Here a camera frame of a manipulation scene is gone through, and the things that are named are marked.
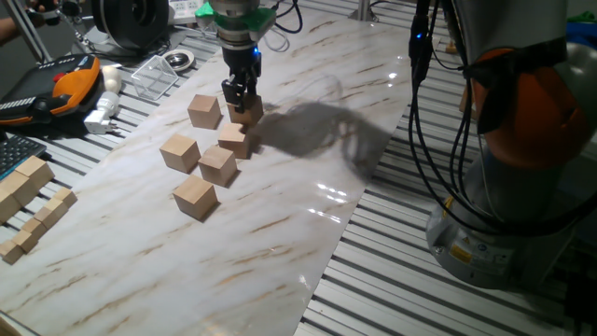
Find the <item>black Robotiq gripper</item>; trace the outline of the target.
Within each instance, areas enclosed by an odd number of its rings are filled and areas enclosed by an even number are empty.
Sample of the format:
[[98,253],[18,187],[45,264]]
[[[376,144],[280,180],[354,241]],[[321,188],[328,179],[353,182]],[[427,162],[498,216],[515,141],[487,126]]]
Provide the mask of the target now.
[[229,73],[233,76],[221,83],[225,100],[235,112],[243,113],[245,89],[248,94],[257,95],[257,78],[261,76],[261,52],[257,46],[250,46],[248,49],[223,48],[222,52]]

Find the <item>person hand holding device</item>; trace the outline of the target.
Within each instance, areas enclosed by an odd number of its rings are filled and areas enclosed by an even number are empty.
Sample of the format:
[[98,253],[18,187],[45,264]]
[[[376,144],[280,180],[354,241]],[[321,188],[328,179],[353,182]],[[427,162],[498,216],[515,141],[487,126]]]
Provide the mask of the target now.
[[58,25],[61,20],[58,3],[58,0],[26,0],[26,12],[34,27]]

